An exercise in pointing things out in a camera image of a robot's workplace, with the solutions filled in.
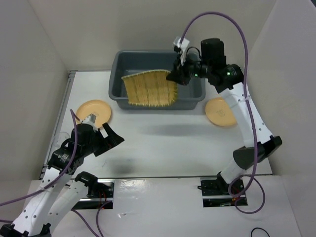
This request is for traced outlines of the woven bamboo tray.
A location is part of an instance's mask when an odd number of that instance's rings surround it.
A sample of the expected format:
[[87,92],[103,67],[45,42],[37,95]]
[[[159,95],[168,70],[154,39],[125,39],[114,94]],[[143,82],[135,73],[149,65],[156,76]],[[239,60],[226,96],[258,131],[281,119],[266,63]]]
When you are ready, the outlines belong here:
[[165,107],[176,102],[177,83],[166,77],[168,70],[149,70],[121,77],[128,103],[134,106]]

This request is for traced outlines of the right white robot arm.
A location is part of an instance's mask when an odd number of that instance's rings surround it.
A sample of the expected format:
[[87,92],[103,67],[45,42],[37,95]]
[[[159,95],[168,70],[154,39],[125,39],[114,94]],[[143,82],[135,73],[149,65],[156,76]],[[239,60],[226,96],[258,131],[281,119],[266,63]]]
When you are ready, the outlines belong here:
[[229,164],[216,176],[216,188],[222,194],[229,193],[233,180],[253,167],[254,161],[262,162],[282,145],[279,136],[273,136],[254,105],[245,73],[236,64],[227,64],[224,43],[217,38],[201,41],[198,59],[188,55],[189,41],[177,37],[174,51],[178,56],[166,79],[179,85],[187,85],[192,79],[207,79],[217,93],[232,109],[239,125],[244,145],[233,152]]

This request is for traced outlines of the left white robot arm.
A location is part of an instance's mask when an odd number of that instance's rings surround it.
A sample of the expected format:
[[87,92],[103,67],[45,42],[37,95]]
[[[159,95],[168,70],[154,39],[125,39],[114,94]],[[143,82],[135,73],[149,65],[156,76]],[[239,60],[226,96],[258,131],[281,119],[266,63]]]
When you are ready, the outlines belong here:
[[105,185],[86,171],[73,177],[84,159],[102,155],[124,141],[108,125],[103,124],[107,137],[90,123],[78,124],[52,153],[47,170],[29,203],[14,220],[0,229],[2,237],[49,237],[63,217],[85,197],[93,197]]

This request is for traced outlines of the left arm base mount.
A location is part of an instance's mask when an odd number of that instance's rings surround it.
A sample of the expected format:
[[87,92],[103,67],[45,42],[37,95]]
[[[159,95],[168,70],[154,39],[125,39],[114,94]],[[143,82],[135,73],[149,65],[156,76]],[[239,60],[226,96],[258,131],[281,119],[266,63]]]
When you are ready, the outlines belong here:
[[113,209],[114,180],[98,181],[97,187],[73,207],[75,210]]

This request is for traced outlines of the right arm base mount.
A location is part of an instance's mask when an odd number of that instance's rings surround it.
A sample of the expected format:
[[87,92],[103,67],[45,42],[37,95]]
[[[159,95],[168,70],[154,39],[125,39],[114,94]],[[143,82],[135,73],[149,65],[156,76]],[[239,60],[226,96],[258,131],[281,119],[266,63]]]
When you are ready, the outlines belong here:
[[201,190],[203,207],[228,207],[234,206],[237,201],[237,206],[247,206],[246,195],[239,198],[231,197],[227,192],[222,191],[216,182],[215,177],[202,177],[200,184],[197,186]]

